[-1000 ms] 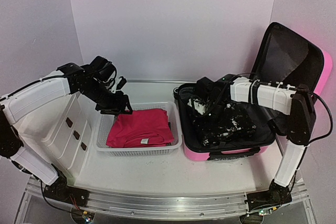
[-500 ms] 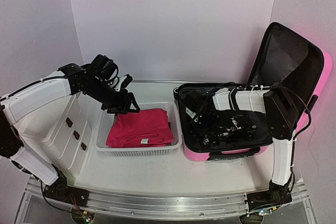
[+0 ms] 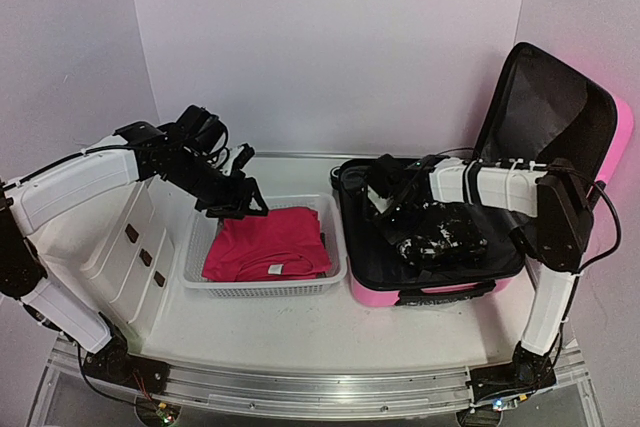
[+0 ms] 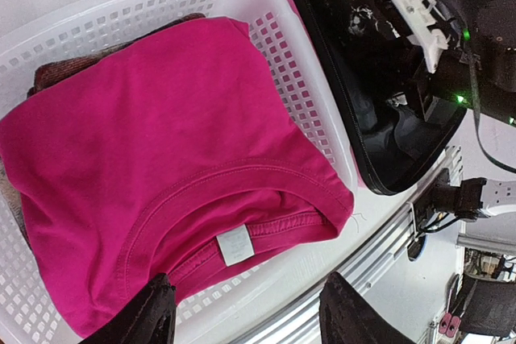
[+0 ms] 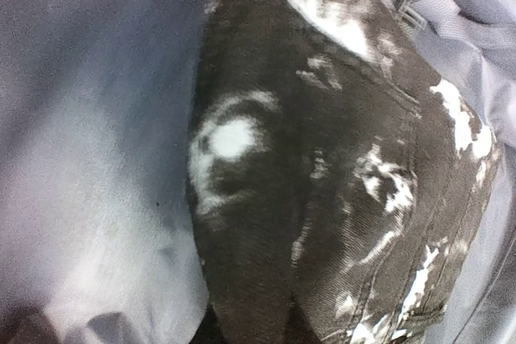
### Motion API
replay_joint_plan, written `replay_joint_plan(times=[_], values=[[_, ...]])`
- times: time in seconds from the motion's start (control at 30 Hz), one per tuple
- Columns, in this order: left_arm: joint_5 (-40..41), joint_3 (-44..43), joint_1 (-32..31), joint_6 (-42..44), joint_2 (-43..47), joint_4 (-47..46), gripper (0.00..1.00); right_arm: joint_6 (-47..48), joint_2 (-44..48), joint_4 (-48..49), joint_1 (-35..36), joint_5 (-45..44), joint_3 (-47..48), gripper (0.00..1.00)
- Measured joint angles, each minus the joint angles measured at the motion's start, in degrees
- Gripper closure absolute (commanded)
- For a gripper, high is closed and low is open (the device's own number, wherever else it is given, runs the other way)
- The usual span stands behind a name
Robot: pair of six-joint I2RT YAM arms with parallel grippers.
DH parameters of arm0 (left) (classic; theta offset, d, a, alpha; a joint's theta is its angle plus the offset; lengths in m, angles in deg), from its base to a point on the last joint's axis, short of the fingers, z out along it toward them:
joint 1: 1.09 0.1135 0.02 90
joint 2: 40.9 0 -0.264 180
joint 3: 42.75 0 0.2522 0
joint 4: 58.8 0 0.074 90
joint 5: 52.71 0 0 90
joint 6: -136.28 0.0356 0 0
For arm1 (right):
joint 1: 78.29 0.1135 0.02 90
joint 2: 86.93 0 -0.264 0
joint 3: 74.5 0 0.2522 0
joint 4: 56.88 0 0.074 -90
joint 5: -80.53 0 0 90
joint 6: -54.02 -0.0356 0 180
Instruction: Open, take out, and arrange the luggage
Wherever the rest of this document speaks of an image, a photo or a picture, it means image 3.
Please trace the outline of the white rectangular foam box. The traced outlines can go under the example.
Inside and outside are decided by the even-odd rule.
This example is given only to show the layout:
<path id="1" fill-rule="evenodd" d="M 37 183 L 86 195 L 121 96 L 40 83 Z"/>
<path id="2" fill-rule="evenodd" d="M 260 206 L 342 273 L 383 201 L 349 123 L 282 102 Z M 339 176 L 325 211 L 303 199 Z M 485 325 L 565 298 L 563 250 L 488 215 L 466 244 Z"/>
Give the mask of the white rectangular foam box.
<path id="1" fill-rule="evenodd" d="M 23 197 L 35 243 L 47 263 L 85 303 L 136 340 L 148 336 L 139 337 L 118 308 L 107 301 L 101 273 L 124 220 L 136 204 L 154 208 L 152 229 L 167 230 L 149 185 L 148 181 L 134 180 L 121 163 L 111 161 L 86 172 L 74 166 L 45 173 L 26 185 Z"/>

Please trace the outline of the white perforated plastic basket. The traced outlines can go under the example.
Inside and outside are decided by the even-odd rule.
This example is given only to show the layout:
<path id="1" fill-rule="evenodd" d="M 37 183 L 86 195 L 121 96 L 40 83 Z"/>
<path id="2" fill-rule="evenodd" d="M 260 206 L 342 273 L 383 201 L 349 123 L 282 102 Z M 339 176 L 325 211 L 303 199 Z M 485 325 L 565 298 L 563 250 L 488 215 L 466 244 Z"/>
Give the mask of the white perforated plastic basket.
<path id="1" fill-rule="evenodd" d="M 179 279 L 182 285 L 215 298 L 265 298 L 322 294 L 340 283 L 348 273 L 348 255 L 340 213 L 335 199 L 326 193 L 268 196 L 269 209 L 307 207 L 316 211 L 324 247 L 330 260 L 328 272 L 308 280 L 260 282 L 214 282 L 202 276 L 206 257 L 220 233 L 219 222 L 194 211 L 188 221 L 186 240 L 181 244 Z"/>

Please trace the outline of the pink hard-shell suitcase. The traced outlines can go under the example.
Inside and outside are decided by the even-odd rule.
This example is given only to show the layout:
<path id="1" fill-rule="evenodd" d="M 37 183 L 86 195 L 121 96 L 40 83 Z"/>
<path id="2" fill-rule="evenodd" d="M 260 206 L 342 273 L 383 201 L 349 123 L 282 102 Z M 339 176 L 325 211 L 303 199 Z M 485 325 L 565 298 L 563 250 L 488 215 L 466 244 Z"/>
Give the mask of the pink hard-shell suitcase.
<path id="1" fill-rule="evenodd" d="M 620 98 L 518 43 L 472 148 L 352 159 L 332 171 L 354 298 L 391 307 L 480 297 L 527 258 L 578 272 L 633 128 Z"/>

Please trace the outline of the black white patterned garment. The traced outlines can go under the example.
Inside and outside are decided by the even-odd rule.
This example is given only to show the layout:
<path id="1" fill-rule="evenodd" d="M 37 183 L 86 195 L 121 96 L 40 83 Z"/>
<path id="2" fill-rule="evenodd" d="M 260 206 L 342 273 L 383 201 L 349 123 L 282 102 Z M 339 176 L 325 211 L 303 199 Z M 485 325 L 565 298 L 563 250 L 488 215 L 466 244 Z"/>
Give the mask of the black white patterned garment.
<path id="1" fill-rule="evenodd" d="M 396 219 L 392 241 L 400 257 L 416 268 L 441 268 L 482 259 L 488 241 L 464 206 L 425 203 Z"/>

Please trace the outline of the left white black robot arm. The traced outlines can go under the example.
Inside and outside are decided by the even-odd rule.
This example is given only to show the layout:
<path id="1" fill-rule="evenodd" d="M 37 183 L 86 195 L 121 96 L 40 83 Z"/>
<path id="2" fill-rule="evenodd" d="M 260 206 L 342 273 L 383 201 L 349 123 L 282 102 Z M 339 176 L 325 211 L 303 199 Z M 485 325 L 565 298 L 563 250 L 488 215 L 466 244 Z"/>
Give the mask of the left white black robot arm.
<path id="1" fill-rule="evenodd" d="M 228 146 L 218 116 L 189 106 L 174 122 L 139 121 L 1 188 L 1 292 L 97 353 L 114 384 L 134 375 L 118 347 L 145 332 L 157 303 L 137 258 L 173 250 L 146 185 L 158 179 L 218 219 L 263 216 L 246 175 L 248 144 Z"/>

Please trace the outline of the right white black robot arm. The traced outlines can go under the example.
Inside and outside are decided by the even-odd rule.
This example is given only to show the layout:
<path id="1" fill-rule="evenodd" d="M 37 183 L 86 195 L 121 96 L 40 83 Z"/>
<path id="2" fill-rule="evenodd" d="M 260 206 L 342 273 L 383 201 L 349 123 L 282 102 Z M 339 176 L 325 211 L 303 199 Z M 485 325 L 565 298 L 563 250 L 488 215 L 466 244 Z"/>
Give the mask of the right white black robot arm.
<path id="1" fill-rule="evenodd" d="M 531 219 L 534 257 L 541 265 L 534 301 L 511 361 L 476 368 L 478 400 L 529 394 L 555 381 L 564 325 L 593 227 L 583 181 L 569 162 L 497 164 L 427 156 L 408 166 L 384 155 L 364 175 L 363 216 L 418 272 L 476 265 L 489 242 L 473 207 Z"/>

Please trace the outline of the solid red garment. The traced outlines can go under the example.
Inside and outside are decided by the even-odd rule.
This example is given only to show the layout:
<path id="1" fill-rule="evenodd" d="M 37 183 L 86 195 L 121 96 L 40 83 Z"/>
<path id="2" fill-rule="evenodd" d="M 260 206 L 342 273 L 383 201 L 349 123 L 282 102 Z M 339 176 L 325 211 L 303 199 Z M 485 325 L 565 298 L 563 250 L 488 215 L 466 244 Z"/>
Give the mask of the solid red garment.
<path id="1" fill-rule="evenodd" d="M 313 280 L 330 268 L 318 212 L 291 207 L 265 217 L 224 220 L 202 276 L 222 283 Z"/>

